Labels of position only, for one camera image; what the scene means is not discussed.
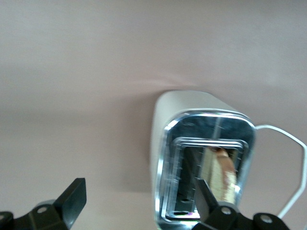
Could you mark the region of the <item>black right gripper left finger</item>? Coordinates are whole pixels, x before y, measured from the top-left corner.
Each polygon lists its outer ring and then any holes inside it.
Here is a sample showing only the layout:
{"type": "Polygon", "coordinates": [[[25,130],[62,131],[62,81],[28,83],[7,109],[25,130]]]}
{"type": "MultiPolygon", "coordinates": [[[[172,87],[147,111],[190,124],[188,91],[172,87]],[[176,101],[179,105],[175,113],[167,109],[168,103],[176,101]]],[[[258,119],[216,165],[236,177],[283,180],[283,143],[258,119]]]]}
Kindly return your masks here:
{"type": "Polygon", "coordinates": [[[39,203],[25,215],[0,213],[2,230],[70,230],[86,204],[86,180],[76,178],[55,200],[39,203]]]}

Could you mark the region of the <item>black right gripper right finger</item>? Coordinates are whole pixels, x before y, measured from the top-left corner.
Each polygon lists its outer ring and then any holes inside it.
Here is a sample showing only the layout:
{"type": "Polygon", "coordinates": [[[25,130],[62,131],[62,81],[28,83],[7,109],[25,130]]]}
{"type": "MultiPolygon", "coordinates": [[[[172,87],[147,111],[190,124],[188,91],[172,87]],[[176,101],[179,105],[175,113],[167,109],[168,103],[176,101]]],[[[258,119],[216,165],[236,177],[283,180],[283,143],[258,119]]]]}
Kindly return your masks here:
{"type": "Polygon", "coordinates": [[[288,226],[277,216],[256,213],[252,219],[242,215],[232,203],[218,202],[205,180],[196,182],[196,208],[200,222],[197,230],[286,230],[288,226]]]}

